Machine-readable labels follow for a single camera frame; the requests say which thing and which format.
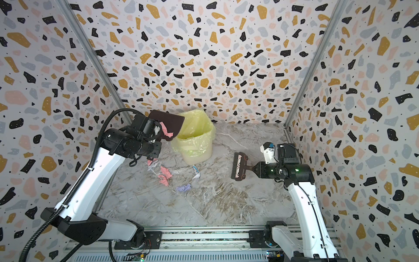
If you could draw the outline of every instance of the wall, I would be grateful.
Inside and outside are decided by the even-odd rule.
[[[78,178],[115,106],[55,2],[0,8],[0,260],[11,262]],[[28,261],[59,261],[64,244],[50,226]]]
[[[419,8],[349,1],[290,131],[351,261],[419,257]]]
[[[127,106],[282,122],[334,8],[317,1],[71,0]]]

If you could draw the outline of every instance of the yellow trash can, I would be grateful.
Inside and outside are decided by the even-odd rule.
[[[203,110],[180,113],[185,117],[179,134],[172,140],[172,148],[180,152],[188,165],[195,165],[212,155],[215,126]]]

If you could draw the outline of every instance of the brush bristles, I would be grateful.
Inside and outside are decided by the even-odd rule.
[[[235,179],[235,174],[237,171],[237,162],[238,162],[239,153],[234,153],[233,168],[231,171],[231,179]]]

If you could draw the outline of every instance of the black bracket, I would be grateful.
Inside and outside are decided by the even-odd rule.
[[[266,247],[263,230],[250,230],[249,238],[246,241],[250,244],[250,248]]]
[[[146,252],[149,249],[159,249],[160,248],[160,242],[161,242],[161,236],[162,236],[162,232],[161,231],[145,231],[145,237],[144,237],[144,242],[145,242],[145,246],[141,246],[141,249],[144,249],[144,252]],[[129,241],[118,241],[115,243],[115,250],[127,250],[130,249],[133,252],[138,250],[138,249],[131,249],[129,244]]]

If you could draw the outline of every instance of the paper scrap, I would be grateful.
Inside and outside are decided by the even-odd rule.
[[[199,178],[201,176],[201,173],[199,172],[198,168],[195,165],[193,165],[192,167],[194,168],[195,172],[195,176],[192,179]]]
[[[191,184],[187,184],[187,185],[176,188],[176,190],[179,192],[185,192],[185,191],[188,191],[189,189],[191,189]]]
[[[169,179],[172,177],[172,174],[170,174],[169,169],[167,169],[166,167],[160,166],[160,171],[163,173],[163,175],[166,176],[166,178]]]
[[[164,125],[163,122],[160,122],[161,129],[163,130],[163,134],[167,137],[173,137],[173,132],[167,133],[167,127]]]
[[[158,161],[154,161],[153,163],[150,164],[150,166],[148,167],[148,171],[152,170],[153,168],[155,168],[158,164]]]
[[[164,175],[158,175],[158,178],[160,178],[160,183],[167,187],[169,186],[169,182],[167,181],[167,178]]]
[[[152,162],[156,161],[157,158],[153,159],[153,160],[147,160],[147,166],[150,166]]]

